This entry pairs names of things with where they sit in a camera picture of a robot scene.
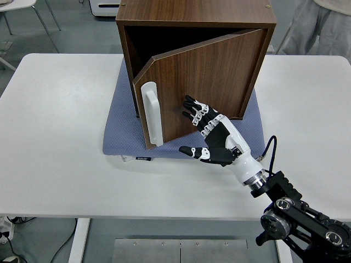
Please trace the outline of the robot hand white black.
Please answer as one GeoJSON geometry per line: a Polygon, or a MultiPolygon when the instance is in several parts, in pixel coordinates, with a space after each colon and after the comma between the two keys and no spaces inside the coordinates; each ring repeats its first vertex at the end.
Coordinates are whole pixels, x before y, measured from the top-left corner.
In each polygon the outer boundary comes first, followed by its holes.
{"type": "Polygon", "coordinates": [[[181,153],[228,168],[239,183],[249,186],[252,191],[266,183],[263,166],[252,157],[247,142],[227,116],[188,95],[183,106],[186,110],[182,115],[191,120],[207,147],[181,146],[181,153]]]}

